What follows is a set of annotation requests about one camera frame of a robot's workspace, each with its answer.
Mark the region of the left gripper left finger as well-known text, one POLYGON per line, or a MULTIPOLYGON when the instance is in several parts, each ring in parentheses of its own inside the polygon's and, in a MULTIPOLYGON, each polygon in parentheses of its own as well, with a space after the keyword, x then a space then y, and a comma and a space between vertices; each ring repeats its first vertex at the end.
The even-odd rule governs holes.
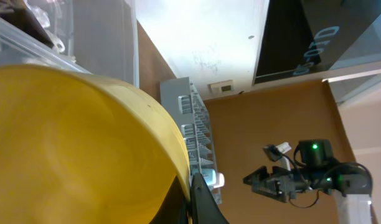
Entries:
POLYGON ((188 224, 187 200, 176 177, 150 224, 188 224))

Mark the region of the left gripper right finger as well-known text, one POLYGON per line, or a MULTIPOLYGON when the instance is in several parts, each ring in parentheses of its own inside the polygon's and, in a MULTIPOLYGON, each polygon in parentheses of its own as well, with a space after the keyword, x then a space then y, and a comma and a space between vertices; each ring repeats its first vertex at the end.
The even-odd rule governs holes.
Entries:
POLYGON ((229 224, 219 210, 201 173, 194 174, 190 188, 192 222, 195 224, 229 224))

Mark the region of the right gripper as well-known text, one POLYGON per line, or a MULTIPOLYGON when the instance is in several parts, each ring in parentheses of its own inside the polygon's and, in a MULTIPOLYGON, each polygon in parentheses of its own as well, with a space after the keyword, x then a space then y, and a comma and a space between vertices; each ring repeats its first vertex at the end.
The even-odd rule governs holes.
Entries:
POLYGON ((251 186, 252 192, 287 203, 296 199, 297 194, 311 190, 312 170, 300 168, 287 170, 274 166, 269 173, 266 166, 261 166, 256 171, 243 178, 243 183, 251 186))

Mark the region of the blue cup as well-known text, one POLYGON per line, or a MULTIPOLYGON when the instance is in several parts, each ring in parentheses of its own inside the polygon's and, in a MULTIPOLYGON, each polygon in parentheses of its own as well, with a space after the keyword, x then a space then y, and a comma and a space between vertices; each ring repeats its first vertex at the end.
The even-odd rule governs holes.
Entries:
POLYGON ((214 169, 202 169, 201 174, 210 188, 217 189, 225 185, 224 175, 214 169))

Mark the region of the yellow bowl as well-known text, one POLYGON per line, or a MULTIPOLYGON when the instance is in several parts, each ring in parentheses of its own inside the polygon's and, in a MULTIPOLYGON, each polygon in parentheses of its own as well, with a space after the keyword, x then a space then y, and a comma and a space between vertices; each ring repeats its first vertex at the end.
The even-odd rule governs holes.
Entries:
POLYGON ((169 113, 129 83, 0 67, 0 223, 150 223, 189 158, 169 113))

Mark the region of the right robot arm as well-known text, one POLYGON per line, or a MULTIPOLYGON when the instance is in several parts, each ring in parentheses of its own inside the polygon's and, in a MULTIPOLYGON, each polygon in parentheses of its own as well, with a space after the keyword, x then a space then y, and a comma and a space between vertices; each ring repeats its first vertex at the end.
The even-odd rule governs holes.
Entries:
POLYGON ((327 139, 302 140, 293 150, 288 142, 269 144, 263 152, 272 162, 243 178, 252 192, 273 200, 293 204, 299 194, 324 193, 336 200, 339 223, 372 223, 372 174, 358 162, 341 162, 334 157, 327 139))

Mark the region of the grey dishwasher rack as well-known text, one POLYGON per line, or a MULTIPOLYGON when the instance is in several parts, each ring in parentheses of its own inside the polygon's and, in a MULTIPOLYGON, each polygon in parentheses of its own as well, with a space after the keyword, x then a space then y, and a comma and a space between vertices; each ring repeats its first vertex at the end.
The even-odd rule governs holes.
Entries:
MULTIPOLYGON (((190 174, 214 169, 217 161, 209 112, 190 78, 165 80, 160 83, 161 104, 180 129, 189 156, 190 174)), ((222 203, 220 188, 209 187, 216 204, 222 203)))

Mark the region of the clear plastic bin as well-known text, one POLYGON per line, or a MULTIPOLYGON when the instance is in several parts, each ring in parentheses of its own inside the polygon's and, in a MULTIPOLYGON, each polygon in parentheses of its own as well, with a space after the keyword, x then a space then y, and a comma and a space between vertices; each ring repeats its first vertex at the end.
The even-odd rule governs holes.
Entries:
POLYGON ((0 0, 0 66, 36 64, 139 86, 131 0, 0 0))

